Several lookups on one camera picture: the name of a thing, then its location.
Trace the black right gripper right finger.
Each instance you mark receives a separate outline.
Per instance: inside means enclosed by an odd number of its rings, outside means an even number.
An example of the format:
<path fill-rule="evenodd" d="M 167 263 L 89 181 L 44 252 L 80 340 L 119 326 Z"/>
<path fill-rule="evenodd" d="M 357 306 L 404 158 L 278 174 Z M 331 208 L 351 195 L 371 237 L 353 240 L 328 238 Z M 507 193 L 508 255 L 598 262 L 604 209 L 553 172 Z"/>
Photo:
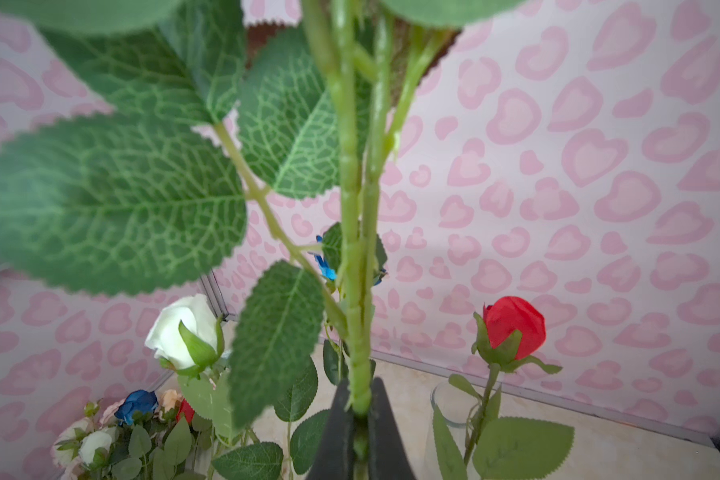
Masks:
<path fill-rule="evenodd" d="M 375 377 L 371 383 L 371 405 L 368 414 L 371 480 L 415 480 L 402 437 L 383 383 Z"/>

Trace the blue rose stem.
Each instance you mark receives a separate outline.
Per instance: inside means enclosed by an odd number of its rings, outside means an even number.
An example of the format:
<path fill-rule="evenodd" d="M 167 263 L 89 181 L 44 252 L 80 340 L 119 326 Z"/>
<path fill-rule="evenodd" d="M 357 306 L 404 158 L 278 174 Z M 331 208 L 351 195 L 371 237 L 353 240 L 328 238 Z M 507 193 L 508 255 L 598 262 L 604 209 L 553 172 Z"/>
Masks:
<path fill-rule="evenodd" d="M 316 236 L 316 242 L 321 246 L 319 253 L 312 253 L 326 286 L 336 292 L 338 290 L 337 268 L 341 263 L 342 227 L 341 223 L 334 223 L 323 235 Z M 374 284 L 379 285 L 387 275 L 385 269 L 387 254 L 380 237 L 376 238 L 376 267 Z M 323 367 L 324 373 L 331 384 L 338 385 L 341 380 L 349 378 L 349 349 L 344 341 L 332 340 L 330 335 L 323 341 Z"/>

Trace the white rose stem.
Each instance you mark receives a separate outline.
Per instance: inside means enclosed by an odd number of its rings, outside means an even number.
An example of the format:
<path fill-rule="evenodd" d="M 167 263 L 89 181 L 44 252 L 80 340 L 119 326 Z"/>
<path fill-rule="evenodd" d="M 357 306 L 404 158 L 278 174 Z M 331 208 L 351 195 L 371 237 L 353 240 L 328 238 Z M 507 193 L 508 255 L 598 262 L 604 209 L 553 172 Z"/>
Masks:
<path fill-rule="evenodd" d="M 216 436 L 231 437 L 231 424 L 219 416 L 226 405 L 223 388 L 224 334 L 204 294 L 182 297 L 158 314 L 145 347 L 161 366 L 174 372 L 181 393 Z"/>

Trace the red rose stem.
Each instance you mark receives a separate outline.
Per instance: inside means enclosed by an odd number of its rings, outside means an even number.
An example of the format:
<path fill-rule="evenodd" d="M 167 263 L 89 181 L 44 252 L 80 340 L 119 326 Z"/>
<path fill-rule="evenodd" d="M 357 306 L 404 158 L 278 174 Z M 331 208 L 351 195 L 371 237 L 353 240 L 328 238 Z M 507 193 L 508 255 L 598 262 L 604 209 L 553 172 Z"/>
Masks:
<path fill-rule="evenodd" d="M 474 318 L 476 340 L 471 352 L 486 364 L 488 379 L 482 391 L 461 374 L 452 374 L 447 380 L 478 399 L 480 406 L 468 418 L 472 432 L 463 457 L 442 413 L 434 409 L 432 425 L 441 479 L 545 479 L 567 460 L 575 430 L 553 421 L 501 415 L 499 384 L 501 375 L 514 374 L 528 364 L 546 374 L 562 370 L 535 356 L 547 338 L 545 318 L 516 296 L 485 305 Z"/>

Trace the pink rose spray stem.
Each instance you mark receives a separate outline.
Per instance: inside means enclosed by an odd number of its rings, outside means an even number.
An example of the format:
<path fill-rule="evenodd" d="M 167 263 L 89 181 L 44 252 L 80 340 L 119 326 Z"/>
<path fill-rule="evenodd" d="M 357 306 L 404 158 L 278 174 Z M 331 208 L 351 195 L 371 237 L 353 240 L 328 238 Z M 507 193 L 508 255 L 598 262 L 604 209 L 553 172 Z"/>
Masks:
<path fill-rule="evenodd" d="M 513 1 L 304 1 L 272 36 L 237 1 L 0 1 L 113 107 L 0 146 L 0 260 L 56 287 L 139 294 L 219 266 L 256 202 L 288 250 L 232 344 L 231 422 L 296 379 L 323 325 L 349 347 L 354 476 L 370 479 L 380 178 L 415 91 Z M 342 227 L 338 290 L 312 253 Z"/>

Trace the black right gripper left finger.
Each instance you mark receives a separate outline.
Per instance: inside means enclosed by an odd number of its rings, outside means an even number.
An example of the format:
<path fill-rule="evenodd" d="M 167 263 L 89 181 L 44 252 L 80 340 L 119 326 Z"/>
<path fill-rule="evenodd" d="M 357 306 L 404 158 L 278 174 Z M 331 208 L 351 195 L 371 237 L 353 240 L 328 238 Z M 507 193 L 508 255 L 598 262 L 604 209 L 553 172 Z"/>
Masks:
<path fill-rule="evenodd" d="M 349 380 L 343 379 L 333 397 L 308 480 L 351 480 L 354 476 L 355 416 Z"/>

